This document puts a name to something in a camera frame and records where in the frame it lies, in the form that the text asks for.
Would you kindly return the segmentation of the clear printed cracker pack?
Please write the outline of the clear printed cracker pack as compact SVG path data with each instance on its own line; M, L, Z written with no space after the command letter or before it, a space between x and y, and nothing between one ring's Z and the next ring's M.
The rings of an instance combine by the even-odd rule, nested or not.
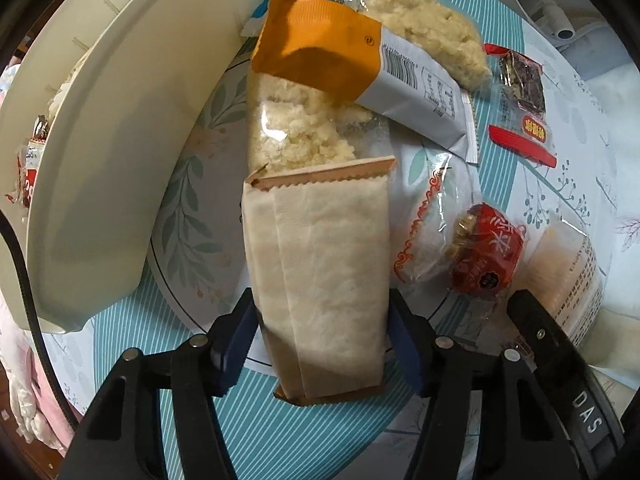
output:
M561 220L547 226L513 288L527 289L575 347L600 310L603 284L589 236Z

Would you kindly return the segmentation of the red pastry packet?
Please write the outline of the red pastry packet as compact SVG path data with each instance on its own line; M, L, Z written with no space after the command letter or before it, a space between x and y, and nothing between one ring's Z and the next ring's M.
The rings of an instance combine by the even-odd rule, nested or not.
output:
M390 225L390 273L397 284L448 280L457 292L492 299L514 278L526 229L482 200L473 167L420 148L401 171Z

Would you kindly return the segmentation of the dark berry red packet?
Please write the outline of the dark berry red packet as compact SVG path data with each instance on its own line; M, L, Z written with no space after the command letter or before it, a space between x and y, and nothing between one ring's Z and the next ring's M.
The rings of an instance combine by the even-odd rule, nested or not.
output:
M496 118L488 125L495 144L533 162L556 167L552 130L546 117L542 66L527 55L485 44L494 82L491 103Z

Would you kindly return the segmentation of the long beige wafer pack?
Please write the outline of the long beige wafer pack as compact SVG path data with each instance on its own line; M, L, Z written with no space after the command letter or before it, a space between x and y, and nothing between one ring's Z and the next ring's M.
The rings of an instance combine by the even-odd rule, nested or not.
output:
M382 389L393 156L252 172L242 226L276 395L299 406Z

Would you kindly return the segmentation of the orange grey snack bar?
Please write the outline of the orange grey snack bar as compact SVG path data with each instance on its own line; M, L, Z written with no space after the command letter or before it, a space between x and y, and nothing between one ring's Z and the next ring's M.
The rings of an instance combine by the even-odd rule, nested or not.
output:
M269 0L252 69L363 106L478 162L468 92L424 50L344 4Z

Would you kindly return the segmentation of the rice crispy cake pack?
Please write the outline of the rice crispy cake pack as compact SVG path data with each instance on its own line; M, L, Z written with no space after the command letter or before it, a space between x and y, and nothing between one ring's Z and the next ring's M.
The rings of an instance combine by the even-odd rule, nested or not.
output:
M460 87L488 85L491 70L475 22L440 0L345 0L359 13L431 55Z

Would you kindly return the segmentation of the red apple snack packet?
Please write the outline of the red apple snack packet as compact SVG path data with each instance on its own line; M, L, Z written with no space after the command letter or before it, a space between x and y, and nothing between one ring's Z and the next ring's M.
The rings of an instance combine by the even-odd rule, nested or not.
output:
M15 190L6 194L6 199L11 204L20 204L24 209L29 208L49 131L48 118L38 115L32 128L32 135L17 148Z

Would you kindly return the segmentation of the pink bed blanket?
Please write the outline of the pink bed blanket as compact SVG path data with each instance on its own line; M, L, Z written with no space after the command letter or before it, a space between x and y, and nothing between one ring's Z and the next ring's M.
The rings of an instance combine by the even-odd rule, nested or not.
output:
M79 333L45 334L51 362L77 418L84 416L96 393L93 377L93 324ZM10 408L17 433L32 443L40 441L65 455L73 439L58 401L44 374L32 338L14 322L9 307L1 304L1 364L9 382Z

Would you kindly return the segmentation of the grey mesh office chair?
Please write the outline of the grey mesh office chair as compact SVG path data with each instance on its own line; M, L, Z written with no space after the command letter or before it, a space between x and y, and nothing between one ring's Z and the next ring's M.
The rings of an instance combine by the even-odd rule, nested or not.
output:
M589 0L499 0L525 18L585 80L638 78L638 67Z

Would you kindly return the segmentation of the white plastic organizer tray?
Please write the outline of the white plastic organizer tray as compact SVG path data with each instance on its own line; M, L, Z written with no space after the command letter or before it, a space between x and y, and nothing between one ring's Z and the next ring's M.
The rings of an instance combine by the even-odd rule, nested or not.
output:
M172 170L264 0L65 0L1 107L1 192L53 112L32 200L1 202L40 326L81 330L140 281Z

